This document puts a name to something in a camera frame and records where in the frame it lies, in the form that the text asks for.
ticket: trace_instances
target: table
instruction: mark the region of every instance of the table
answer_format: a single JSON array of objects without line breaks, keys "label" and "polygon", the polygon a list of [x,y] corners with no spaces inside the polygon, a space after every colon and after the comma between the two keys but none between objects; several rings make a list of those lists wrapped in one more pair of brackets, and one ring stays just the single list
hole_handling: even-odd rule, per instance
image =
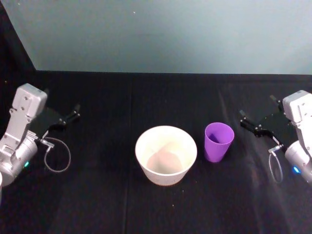
[{"label": "table", "polygon": [[[279,156],[284,181],[275,184],[267,150],[273,143],[239,125],[239,110],[260,119],[276,110],[269,96],[312,91],[312,76],[36,72],[2,74],[1,134],[16,89],[49,88],[47,106],[62,114],[79,102],[81,120],[51,133],[72,153],[68,171],[44,168],[44,147],[3,189],[0,233],[159,234],[312,233],[312,189]],[[223,161],[204,159],[204,129],[232,126]],[[159,187],[134,153],[148,128],[173,125],[196,141],[197,160],[183,180]],[[66,154],[55,157],[66,164]]]}]

